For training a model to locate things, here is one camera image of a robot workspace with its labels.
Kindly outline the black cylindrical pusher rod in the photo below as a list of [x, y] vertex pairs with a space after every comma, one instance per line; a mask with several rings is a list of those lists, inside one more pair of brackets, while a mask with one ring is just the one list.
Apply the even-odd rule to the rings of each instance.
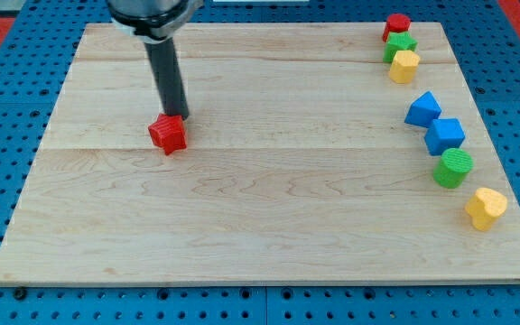
[[186, 120], [190, 111], [181, 78], [181, 70], [173, 39], [144, 45], [153, 73], [153, 79], [167, 116]]

